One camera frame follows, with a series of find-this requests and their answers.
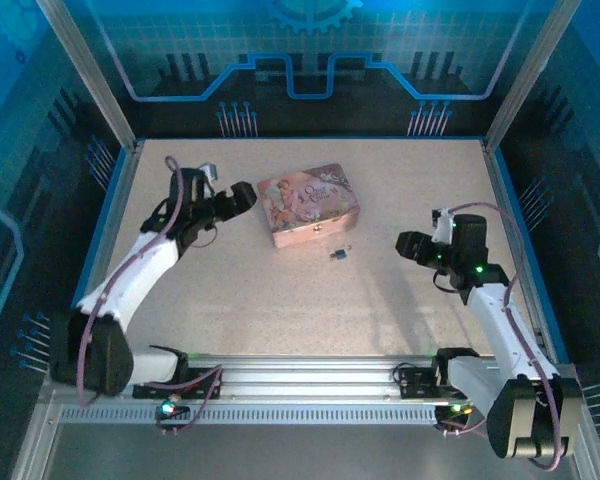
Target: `printed illustration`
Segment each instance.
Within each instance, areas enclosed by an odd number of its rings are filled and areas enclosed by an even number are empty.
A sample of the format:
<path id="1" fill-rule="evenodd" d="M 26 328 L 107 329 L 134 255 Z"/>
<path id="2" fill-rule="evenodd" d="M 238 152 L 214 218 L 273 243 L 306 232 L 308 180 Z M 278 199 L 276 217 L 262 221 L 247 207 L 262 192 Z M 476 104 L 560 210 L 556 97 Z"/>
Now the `printed illustration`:
<path id="1" fill-rule="evenodd" d="M 358 205 L 337 164 L 260 182 L 258 188 L 274 233 L 337 218 Z"/>

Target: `tin box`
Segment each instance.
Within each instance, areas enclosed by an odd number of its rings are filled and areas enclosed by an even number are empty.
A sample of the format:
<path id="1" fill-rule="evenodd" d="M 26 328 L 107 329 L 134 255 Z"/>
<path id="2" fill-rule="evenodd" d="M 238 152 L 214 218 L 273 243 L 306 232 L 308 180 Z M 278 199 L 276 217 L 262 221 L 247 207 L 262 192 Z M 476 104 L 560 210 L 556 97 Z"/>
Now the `tin box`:
<path id="1" fill-rule="evenodd" d="M 276 247 L 288 247 L 350 230 L 360 206 L 342 167 L 324 167 L 258 183 Z"/>

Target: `beige tabletop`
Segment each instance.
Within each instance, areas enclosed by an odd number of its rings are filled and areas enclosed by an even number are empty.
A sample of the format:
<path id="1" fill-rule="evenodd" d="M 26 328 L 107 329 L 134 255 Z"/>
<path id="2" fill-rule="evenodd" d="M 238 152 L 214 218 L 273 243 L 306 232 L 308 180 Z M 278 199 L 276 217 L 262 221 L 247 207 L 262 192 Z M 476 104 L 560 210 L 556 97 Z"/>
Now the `beige tabletop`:
<path id="1" fill-rule="evenodd" d="M 439 347 L 470 346 L 491 353 L 460 298 L 438 291 L 432 270 L 395 251 L 402 231 L 433 233 L 433 208 L 495 202 L 477 140 L 146 141 L 111 267 L 168 195 L 166 155 L 183 167 L 215 163 L 216 190 L 340 163 L 361 213 L 350 232 L 281 250 L 273 246 L 260 202 L 219 224 L 212 245 L 188 250 L 149 293 L 127 332 L 132 347 L 160 344 L 218 355 L 431 355 Z M 498 214 L 473 213 L 487 218 L 490 261 L 511 277 Z M 346 259 L 330 260 L 346 245 Z M 528 318 L 517 286 L 514 292 Z"/>

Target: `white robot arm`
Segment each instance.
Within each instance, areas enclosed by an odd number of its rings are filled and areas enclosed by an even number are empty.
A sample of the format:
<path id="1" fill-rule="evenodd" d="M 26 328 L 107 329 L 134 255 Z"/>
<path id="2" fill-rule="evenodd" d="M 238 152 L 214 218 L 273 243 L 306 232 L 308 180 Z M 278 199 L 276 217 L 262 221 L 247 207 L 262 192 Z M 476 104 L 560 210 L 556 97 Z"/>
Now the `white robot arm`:
<path id="1" fill-rule="evenodd" d="M 563 456 L 571 455 L 582 392 L 575 379 L 562 378 L 540 351 L 502 267 L 488 263 L 486 220 L 447 209 L 434 210 L 432 217 L 433 236 L 403 232 L 396 249 L 402 257 L 450 276 L 455 292 L 480 322 L 499 368 L 498 373 L 488 370 L 470 349 L 441 349 L 435 360 L 438 381 L 463 393 L 486 417 L 498 456 L 553 455 L 555 444 L 561 445 Z M 560 417 L 558 442 L 550 413 L 553 400 Z"/>
<path id="2" fill-rule="evenodd" d="M 58 318 L 52 325 L 50 373 L 54 380 L 77 384 L 80 341 L 98 300 L 101 305 L 84 361 L 85 388 L 112 396 L 119 394 L 127 385 L 187 380 L 185 353 L 160 346 L 132 352 L 125 333 L 140 303 L 158 279 L 197 240 L 200 230 L 210 230 L 215 228 L 216 222 L 227 221 L 246 212 L 255 204 L 256 194 L 246 182 L 233 185 L 231 197 L 226 192 L 216 194 L 211 182 L 217 179 L 217 175 L 215 166 L 211 164 L 195 169 L 183 168 L 180 173 L 183 192 L 178 191 L 174 173 L 169 198 L 161 202 L 143 223 L 135 244 L 120 265 L 78 302 L 66 322 Z M 183 201 L 177 219 L 165 236 L 157 238 L 171 218 L 179 194 L 182 194 Z M 166 213 L 159 213 L 165 205 Z M 132 257 L 137 258 L 126 269 L 119 270 Z M 117 279 L 103 295 L 113 275 L 118 275 Z"/>

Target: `wire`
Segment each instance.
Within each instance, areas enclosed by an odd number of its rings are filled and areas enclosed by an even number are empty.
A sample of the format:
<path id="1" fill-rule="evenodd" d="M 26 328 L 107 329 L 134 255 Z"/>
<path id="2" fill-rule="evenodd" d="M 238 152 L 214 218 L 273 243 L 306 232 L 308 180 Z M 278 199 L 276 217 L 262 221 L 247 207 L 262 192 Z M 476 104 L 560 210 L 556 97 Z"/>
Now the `wire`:
<path id="1" fill-rule="evenodd" d="M 478 435 L 482 438 L 485 439 L 489 439 L 489 437 L 487 437 L 486 433 L 481 432 L 478 430 L 479 427 L 482 426 L 482 424 L 485 422 L 484 419 L 480 420 L 478 423 L 476 423 L 473 427 L 471 428 L 466 428 L 466 425 L 462 425 L 461 423 L 457 423 L 457 422 L 452 422 L 450 420 L 441 420 L 441 423 L 444 423 L 446 425 L 451 425 L 452 427 L 456 427 L 459 428 L 460 430 L 455 430 L 454 433 L 456 435 L 463 435 L 465 433 L 473 433 L 475 435 Z"/>
<path id="2" fill-rule="evenodd" d="M 539 469 L 547 471 L 547 472 L 551 472 L 558 467 L 558 465 L 560 464 L 560 457 L 562 456 L 562 440 L 561 440 L 561 436 L 560 436 L 560 416 L 558 415 L 558 407 L 556 405 L 555 395 L 553 393 L 553 389 L 551 388 L 551 385 L 549 384 L 549 379 L 547 378 L 545 371 L 543 370 L 542 366 L 540 365 L 538 358 L 533 353 L 533 349 L 525 340 L 525 338 L 522 334 L 522 331 L 520 331 L 520 328 L 518 327 L 518 324 L 517 324 L 515 318 L 513 317 L 513 313 L 511 312 L 511 307 L 509 306 L 513 285 L 518 280 L 518 277 L 520 276 L 520 270 L 522 269 L 522 266 L 524 265 L 524 260 L 525 260 L 524 237 L 522 236 L 520 227 L 518 226 L 516 221 L 511 217 L 511 215 L 509 215 L 509 213 L 507 213 L 502 208 L 499 208 L 499 207 L 492 205 L 490 203 L 487 203 L 487 202 L 466 203 L 464 205 L 460 205 L 460 206 L 450 209 L 449 213 L 453 214 L 459 210 L 464 210 L 464 209 L 471 208 L 471 207 L 487 207 L 487 208 L 490 208 L 490 209 L 495 210 L 496 212 L 500 213 L 500 215 L 502 217 L 506 218 L 509 221 L 509 223 L 511 223 L 514 231 L 516 232 L 516 235 L 518 236 L 518 240 L 520 241 L 520 260 L 519 260 L 518 265 L 516 265 L 516 273 L 514 274 L 513 278 L 509 282 L 509 285 L 507 286 L 507 288 L 504 292 L 503 304 L 504 304 L 505 314 L 507 315 L 507 319 L 509 320 L 509 324 L 511 325 L 511 328 L 513 329 L 513 332 L 515 333 L 516 338 L 522 345 L 522 348 L 524 349 L 525 354 L 529 357 L 529 360 L 533 364 L 536 372 L 538 372 L 538 376 L 540 377 L 540 382 L 542 383 L 542 387 L 544 388 L 545 393 L 547 394 L 547 400 L 549 402 L 549 411 L 551 412 L 551 423 L 552 423 L 552 427 L 553 427 L 553 456 L 551 458 L 551 462 L 548 465 L 544 465 L 542 463 L 539 463 L 538 461 L 536 461 L 533 458 L 529 459 L 529 461 L 533 465 L 538 467 Z"/>
<path id="3" fill-rule="evenodd" d="M 188 380 L 184 383 L 178 383 L 176 385 L 169 385 L 166 383 L 149 382 L 149 383 L 145 383 L 144 386 L 149 387 L 149 388 L 155 388 L 156 390 L 183 390 L 183 389 L 186 389 L 197 383 L 200 383 L 205 378 L 208 378 L 211 375 L 213 375 L 214 373 L 219 372 L 219 371 L 220 372 L 222 371 L 222 365 L 216 365 L 215 367 L 204 372 L 199 377 L 194 378 L 193 380 Z"/>
<path id="4" fill-rule="evenodd" d="M 457 290 L 454 290 L 451 288 L 444 288 L 444 287 L 441 287 L 440 285 L 438 285 L 436 283 L 436 279 L 438 278 L 439 274 L 440 274 L 440 270 L 436 270 L 436 273 L 433 274 L 433 284 L 436 286 L 436 288 L 444 293 L 458 293 Z"/>
<path id="5" fill-rule="evenodd" d="M 213 234 L 213 238 L 211 240 L 209 240 L 207 243 L 205 243 L 204 245 L 191 245 L 193 248 L 206 248 L 209 245 L 211 245 L 213 242 L 216 241 L 216 238 L 218 238 L 218 227 L 216 227 L 215 225 L 213 226 L 213 230 L 214 230 L 214 234 Z"/>
<path id="6" fill-rule="evenodd" d="M 209 399 L 211 398 L 211 395 L 213 395 L 213 390 L 215 389 L 216 384 L 218 383 L 218 379 L 220 378 L 220 374 L 222 373 L 222 366 L 218 365 L 218 366 L 212 368 L 211 370 L 209 370 L 209 372 L 206 372 L 204 374 L 205 378 L 207 376 L 209 376 L 207 374 L 213 374 L 214 372 L 215 372 L 216 376 L 213 378 L 213 382 L 211 382 L 211 385 L 209 386 L 209 389 L 207 390 L 207 394 L 204 397 L 202 405 L 200 405 L 200 408 L 198 409 L 196 414 L 193 416 L 193 418 L 191 418 L 189 423 L 179 426 L 179 427 L 173 427 L 173 428 L 169 429 L 169 428 L 166 428 L 162 424 L 161 421 L 157 421 L 156 426 L 162 430 L 163 434 L 166 434 L 167 432 L 171 432 L 174 435 L 177 435 L 178 433 L 191 428 L 200 419 L 200 417 L 202 416 L 202 412 L 204 411 L 207 404 L 209 403 Z"/>
<path id="7" fill-rule="evenodd" d="M 402 362 L 402 363 L 399 363 L 398 365 L 396 365 L 395 368 L 393 369 L 393 372 L 391 372 L 391 376 L 393 377 L 393 381 L 396 382 L 398 385 L 400 385 L 400 379 L 396 378 L 396 372 L 398 371 L 398 369 L 400 369 L 400 367 L 404 367 L 404 366 L 420 368 L 417 365 L 414 365 L 413 363 L 409 363 L 409 362 Z"/>
<path id="8" fill-rule="evenodd" d="M 115 283 L 118 281 L 120 276 L 131 265 L 133 265 L 133 263 L 136 260 L 142 258 L 142 256 L 148 250 L 153 248 L 160 240 L 162 240 L 167 235 L 167 232 L 171 229 L 171 227 L 175 223 L 176 219 L 178 218 L 178 214 L 180 213 L 180 209 L 182 208 L 182 200 L 183 200 L 183 194 L 184 194 L 184 181 L 182 179 L 182 172 L 180 171 L 180 165 L 178 165 L 177 160 L 175 158 L 173 158 L 171 155 L 167 156 L 164 159 L 164 161 L 165 161 L 165 164 L 167 165 L 167 167 L 169 168 L 169 170 L 171 170 L 172 172 L 174 172 L 176 174 L 176 179 L 178 182 L 178 199 L 176 201 L 176 206 L 173 210 L 173 213 L 171 214 L 171 218 L 169 218 L 169 221 L 164 226 L 164 228 L 162 230 L 160 230 L 158 235 L 156 235 L 144 247 L 142 247 L 140 250 L 138 250 L 138 252 L 136 252 L 135 255 L 129 257 L 114 272 L 114 274 L 111 276 L 111 278 L 109 279 L 109 281 L 103 288 L 102 293 L 98 297 L 98 300 L 96 301 L 96 304 L 93 307 L 91 314 L 89 315 L 87 324 L 84 327 L 84 331 L 82 333 L 82 338 L 80 339 L 80 349 L 78 350 L 78 366 L 77 366 L 77 372 L 76 372 L 76 389 L 77 389 L 77 393 L 78 393 L 78 401 L 85 408 L 90 406 L 100 395 L 100 394 L 96 394 L 89 401 L 87 401 L 84 396 L 84 371 L 85 371 L 85 366 L 86 366 L 85 364 L 86 364 L 86 356 L 87 356 L 87 345 L 89 344 L 91 332 L 93 330 L 93 325 L 95 323 L 96 317 L 98 316 L 98 313 L 100 312 L 100 308 L 107 301 L 109 292 L 111 292 L 111 289 L 113 288 Z"/>

